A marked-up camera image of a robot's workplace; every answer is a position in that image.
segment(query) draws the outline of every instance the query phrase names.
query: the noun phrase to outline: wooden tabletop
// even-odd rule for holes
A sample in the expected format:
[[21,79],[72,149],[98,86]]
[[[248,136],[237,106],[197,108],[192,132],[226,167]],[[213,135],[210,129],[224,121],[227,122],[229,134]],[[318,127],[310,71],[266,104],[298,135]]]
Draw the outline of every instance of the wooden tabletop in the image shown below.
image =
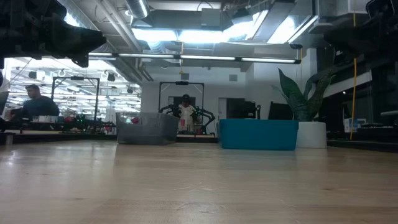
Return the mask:
[[0,147],[0,223],[398,223],[398,154],[70,141]]

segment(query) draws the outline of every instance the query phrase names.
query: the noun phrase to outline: man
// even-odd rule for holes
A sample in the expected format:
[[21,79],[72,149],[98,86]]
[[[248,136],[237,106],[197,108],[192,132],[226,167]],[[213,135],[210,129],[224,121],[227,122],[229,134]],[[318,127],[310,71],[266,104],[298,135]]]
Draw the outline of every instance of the man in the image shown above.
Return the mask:
[[27,86],[26,91],[31,100],[24,103],[22,109],[24,116],[58,116],[60,114],[58,106],[51,98],[42,96],[37,85]]
[[181,111],[180,123],[178,124],[179,131],[193,132],[195,126],[192,113],[195,112],[195,108],[191,105],[191,99],[188,94],[182,96],[182,102],[178,106]]

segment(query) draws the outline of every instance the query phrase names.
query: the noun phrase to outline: blue bin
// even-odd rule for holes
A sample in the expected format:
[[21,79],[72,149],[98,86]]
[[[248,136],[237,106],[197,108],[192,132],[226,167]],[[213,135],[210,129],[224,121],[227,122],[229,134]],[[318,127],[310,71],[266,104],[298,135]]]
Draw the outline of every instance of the blue bin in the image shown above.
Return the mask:
[[298,130],[298,121],[222,119],[218,136],[224,149],[293,151]]

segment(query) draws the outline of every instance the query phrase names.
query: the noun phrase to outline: yellow cable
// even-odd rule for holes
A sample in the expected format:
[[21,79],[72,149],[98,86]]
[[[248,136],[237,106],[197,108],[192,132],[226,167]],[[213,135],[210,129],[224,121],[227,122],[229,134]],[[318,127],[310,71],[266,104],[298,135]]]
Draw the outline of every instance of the yellow cable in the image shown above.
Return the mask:
[[[353,13],[353,20],[354,20],[354,27],[356,27],[356,15],[355,15],[355,7],[356,1],[354,2],[354,13]],[[354,134],[354,119],[355,119],[355,95],[356,95],[356,58],[354,58],[354,93],[353,93],[353,112],[351,114],[351,134],[349,135],[349,140],[353,140]]]

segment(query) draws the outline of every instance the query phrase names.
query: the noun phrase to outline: red object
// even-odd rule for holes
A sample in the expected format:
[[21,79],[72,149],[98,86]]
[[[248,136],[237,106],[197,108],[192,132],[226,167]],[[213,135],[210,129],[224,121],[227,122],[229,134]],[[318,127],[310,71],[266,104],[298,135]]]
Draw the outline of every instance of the red object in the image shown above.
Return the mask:
[[139,118],[133,118],[133,119],[131,120],[131,123],[133,123],[133,124],[139,124]]

